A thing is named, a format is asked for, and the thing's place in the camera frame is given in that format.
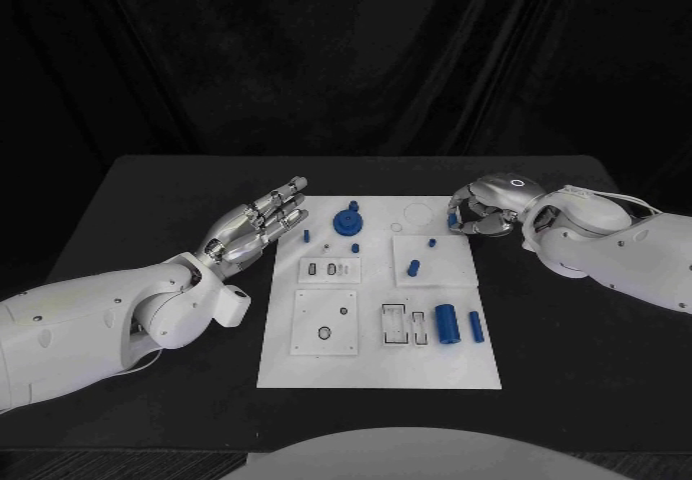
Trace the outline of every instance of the peg board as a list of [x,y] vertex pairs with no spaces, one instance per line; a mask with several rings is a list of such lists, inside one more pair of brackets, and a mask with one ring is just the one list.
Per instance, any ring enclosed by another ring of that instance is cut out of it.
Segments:
[[[332,220],[352,200],[359,203],[364,229],[354,237],[345,237],[336,233]],[[258,388],[502,388],[469,240],[463,235],[450,235],[447,202],[449,196],[306,198],[302,208],[309,210],[310,216],[279,241]],[[303,240],[306,229],[310,230],[310,243]],[[404,257],[416,252],[411,247],[417,242],[411,240],[414,235],[421,236],[421,283],[416,283],[417,277],[408,277],[404,286],[400,278],[398,287],[398,270],[408,263]],[[403,237],[398,238],[397,261],[395,236]],[[428,246],[426,238],[437,239],[436,247]],[[361,245],[359,253],[352,253],[354,243]],[[437,254],[456,259],[454,262],[465,266],[457,279],[450,279],[449,270],[437,279],[430,275],[430,259]],[[299,265],[305,257],[361,258],[361,283],[299,283]],[[309,289],[356,292],[358,355],[292,355],[296,292]],[[444,303],[454,305],[462,334],[462,342],[452,345],[440,344],[437,335],[434,310]],[[384,304],[404,304],[407,319],[413,312],[424,312],[427,346],[413,343],[384,346]],[[480,314],[483,343],[473,341],[469,322],[473,310]]]

